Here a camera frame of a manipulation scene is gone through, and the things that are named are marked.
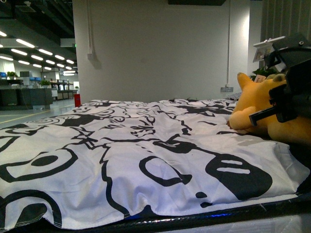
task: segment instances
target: air vent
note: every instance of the air vent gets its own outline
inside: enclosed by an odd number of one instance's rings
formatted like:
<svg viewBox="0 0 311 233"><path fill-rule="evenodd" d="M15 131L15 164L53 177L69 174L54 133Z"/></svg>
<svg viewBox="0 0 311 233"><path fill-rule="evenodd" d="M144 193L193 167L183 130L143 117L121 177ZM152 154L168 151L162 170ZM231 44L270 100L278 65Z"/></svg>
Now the air vent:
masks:
<svg viewBox="0 0 311 233"><path fill-rule="evenodd" d="M168 0L169 5L221 6L225 0Z"/></svg>
<svg viewBox="0 0 311 233"><path fill-rule="evenodd" d="M20 11L22 12L36 12L33 8L31 8L30 6L16 6L16 8L18 8Z"/></svg>

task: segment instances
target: plush toy ear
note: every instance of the plush toy ear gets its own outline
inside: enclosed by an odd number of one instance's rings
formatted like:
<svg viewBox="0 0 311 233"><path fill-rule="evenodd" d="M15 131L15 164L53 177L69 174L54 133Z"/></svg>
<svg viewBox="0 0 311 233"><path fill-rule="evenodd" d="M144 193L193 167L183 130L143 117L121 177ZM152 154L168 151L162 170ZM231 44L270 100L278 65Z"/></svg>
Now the plush toy ear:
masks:
<svg viewBox="0 0 311 233"><path fill-rule="evenodd" d="M240 85L240 88L243 90L243 88L248 84L252 83L253 81L244 73L238 73L238 83Z"/></svg>

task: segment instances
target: bed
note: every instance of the bed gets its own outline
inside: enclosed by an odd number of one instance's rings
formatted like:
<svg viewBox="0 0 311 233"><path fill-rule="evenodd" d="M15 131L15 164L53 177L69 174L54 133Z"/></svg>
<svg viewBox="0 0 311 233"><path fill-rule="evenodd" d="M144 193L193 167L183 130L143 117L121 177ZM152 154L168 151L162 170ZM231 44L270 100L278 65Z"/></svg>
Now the bed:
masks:
<svg viewBox="0 0 311 233"><path fill-rule="evenodd" d="M0 232L307 232L311 149L230 129L237 98L93 100L1 129Z"/></svg>

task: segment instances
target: gray curtain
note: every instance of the gray curtain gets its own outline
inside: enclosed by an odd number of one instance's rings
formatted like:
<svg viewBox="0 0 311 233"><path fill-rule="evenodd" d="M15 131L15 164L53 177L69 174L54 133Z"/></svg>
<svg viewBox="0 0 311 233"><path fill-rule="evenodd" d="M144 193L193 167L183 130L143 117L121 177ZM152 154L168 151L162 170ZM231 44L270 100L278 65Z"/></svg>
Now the gray curtain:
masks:
<svg viewBox="0 0 311 233"><path fill-rule="evenodd" d="M261 41L297 32L311 41L311 0L263 0Z"/></svg>

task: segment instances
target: green plant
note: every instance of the green plant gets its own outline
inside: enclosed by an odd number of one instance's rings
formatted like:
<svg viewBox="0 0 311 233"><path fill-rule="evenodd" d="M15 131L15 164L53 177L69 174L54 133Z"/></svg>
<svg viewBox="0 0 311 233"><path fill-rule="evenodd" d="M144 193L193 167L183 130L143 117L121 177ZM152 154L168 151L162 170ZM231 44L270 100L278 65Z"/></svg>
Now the green plant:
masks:
<svg viewBox="0 0 311 233"><path fill-rule="evenodd" d="M6 73L6 76L8 76L8 77L18 77L18 75L15 72L13 72L13 71L8 71Z"/></svg>
<svg viewBox="0 0 311 233"><path fill-rule="evenodd" d="M41 80L41 82L40 82L40 85L41 85L41 86L48 86L48 85L50 85L50 84L51 84L51 82L48 81L48 80L45 80L45 79Z"/></svg>
<svg viewBox="0 0 311 233"><path fill-rule="evenodd" d="M264 67L262 67L262 68L258 68L255 71L253 71L253 73L255 75L251 75L250 78L254 81L256 78L256 75L258 75L258 74L265 76L265 77L268 77L270 74L278 74L279 72L275 69L272 69L272 68L265 69Z"/></svg>

